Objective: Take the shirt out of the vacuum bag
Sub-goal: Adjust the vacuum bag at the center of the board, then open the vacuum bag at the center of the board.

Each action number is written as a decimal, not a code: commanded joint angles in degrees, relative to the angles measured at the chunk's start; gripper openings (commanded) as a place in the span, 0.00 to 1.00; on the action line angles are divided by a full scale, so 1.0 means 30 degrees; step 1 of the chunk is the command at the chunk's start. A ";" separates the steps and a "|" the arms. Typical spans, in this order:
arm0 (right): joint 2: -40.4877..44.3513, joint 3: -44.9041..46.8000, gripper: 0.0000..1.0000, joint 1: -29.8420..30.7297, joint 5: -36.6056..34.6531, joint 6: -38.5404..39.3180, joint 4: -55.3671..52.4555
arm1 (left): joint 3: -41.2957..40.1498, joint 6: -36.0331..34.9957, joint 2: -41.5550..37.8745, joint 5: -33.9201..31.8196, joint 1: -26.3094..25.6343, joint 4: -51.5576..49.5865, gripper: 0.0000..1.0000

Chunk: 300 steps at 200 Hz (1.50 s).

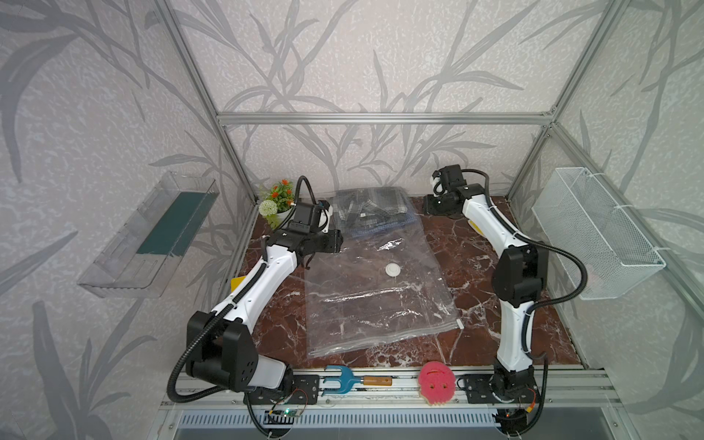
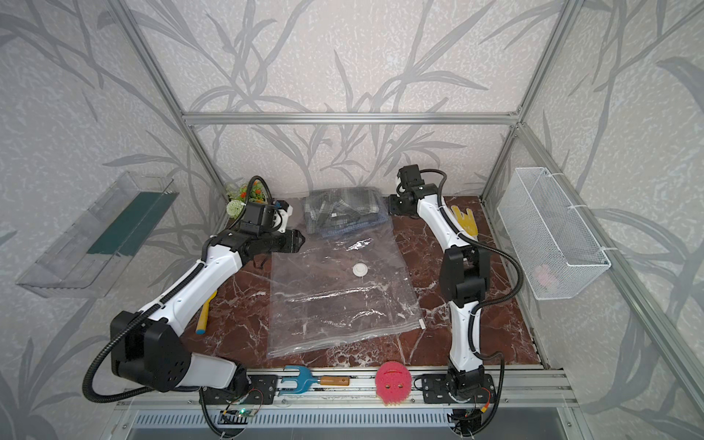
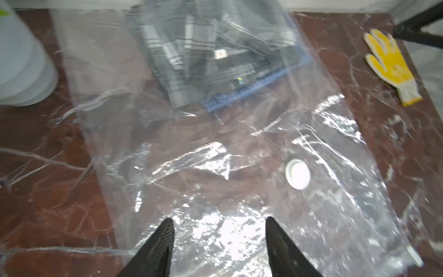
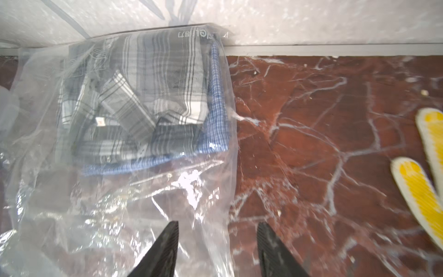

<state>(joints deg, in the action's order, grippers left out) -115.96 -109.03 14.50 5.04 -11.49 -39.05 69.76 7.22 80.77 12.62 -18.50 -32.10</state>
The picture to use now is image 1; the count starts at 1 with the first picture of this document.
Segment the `black plaid shirt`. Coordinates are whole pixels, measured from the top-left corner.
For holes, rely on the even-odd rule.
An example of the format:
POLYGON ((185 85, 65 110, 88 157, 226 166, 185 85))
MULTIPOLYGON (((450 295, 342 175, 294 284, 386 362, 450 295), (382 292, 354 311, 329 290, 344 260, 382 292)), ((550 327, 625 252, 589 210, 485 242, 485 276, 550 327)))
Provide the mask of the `black plaid shirt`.
POLYGON ((346 239, 392 231, 418 220, 408 194, 399 187, 343 190, 332 198, 333 223, 346 239))

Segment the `clear plastic vacuum bag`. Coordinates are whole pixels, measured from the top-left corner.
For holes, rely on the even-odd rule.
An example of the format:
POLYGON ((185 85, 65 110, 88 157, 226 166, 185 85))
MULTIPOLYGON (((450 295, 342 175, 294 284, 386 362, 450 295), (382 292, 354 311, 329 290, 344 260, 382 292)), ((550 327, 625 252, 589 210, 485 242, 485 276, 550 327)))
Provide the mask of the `clear plastic vacuum bag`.
POLYGON ((458 328, 458 308, 414 209, 411 225, 343 237, 339 253, 313 259, 304 275, 309 357, 458 328))

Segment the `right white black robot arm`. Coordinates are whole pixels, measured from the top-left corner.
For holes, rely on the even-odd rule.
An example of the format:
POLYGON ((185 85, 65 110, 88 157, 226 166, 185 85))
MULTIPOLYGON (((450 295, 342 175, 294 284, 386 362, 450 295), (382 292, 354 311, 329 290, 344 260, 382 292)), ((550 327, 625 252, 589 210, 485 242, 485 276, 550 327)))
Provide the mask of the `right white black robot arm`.
POLYGON ((545 358, 532 353, 535 312, 577 298, 588 286, 589 274, 577 256, 531 239, 513 225, 492 201, 489 183, 489 175, 482 170, 445 166, 432 174, 433 189, 425 196, 423 211, 427 216, 463 216, 498 257, 491 276, 502 310, 494 383, 507 391, 527 386, 533 379, 534 361, 545 358), (551 253, 574 263, 579 283, 567 295, 543 300, 551 253))

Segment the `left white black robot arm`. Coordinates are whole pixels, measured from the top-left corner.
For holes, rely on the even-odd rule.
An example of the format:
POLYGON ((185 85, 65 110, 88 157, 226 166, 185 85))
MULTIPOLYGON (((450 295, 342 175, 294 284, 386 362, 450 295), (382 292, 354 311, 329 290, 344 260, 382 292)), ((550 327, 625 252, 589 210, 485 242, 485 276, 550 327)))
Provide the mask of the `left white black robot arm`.
POLYGON ((173 403, 191 403, 218 392, 293 393, 293 370, 261 355, 253 339, 256 324, 280 285, 318 254, 336 254, 344 238, 330 227, 332 206, 312 196, 300 176, 291 213, 262 240, 260 259, 238 287, 209 312, 196 312, 187 324, 186 348, 167 382, 173 403))

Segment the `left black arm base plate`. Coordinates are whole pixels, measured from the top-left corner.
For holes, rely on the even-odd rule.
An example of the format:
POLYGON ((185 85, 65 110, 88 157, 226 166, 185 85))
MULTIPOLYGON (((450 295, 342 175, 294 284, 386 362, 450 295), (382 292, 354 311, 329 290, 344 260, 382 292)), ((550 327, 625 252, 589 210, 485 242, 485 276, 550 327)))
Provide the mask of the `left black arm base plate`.
POLYGON ((315 374, 294 374, 291 385, 282 390, 256 388, 249 393, 252 405, 274 405, 287 403, 294 405, 316 405, 320 392, 321 377, 315 374))

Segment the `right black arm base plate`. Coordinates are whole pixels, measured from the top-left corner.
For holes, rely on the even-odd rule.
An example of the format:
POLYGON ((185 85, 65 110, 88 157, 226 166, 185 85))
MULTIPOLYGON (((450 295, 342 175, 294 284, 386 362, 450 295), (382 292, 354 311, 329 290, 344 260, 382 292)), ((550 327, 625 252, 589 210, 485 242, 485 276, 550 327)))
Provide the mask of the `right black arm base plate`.
POLYGON ((465 392, 468 403, 531 404, 541 397, 535 378, 530 374, 467 374, 456 380, 456 386, 465 392))

